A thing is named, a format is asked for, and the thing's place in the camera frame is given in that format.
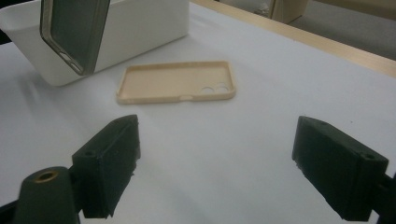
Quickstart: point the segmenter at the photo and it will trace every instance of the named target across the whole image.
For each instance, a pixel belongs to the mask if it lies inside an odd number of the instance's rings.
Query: phone case
[[[119,104],[225,100],[235,96],[227,62],[162,63],[131,66],[117,91]]]
[[[79,75],[93,74],[110,0],[42,0],[40,34]]]

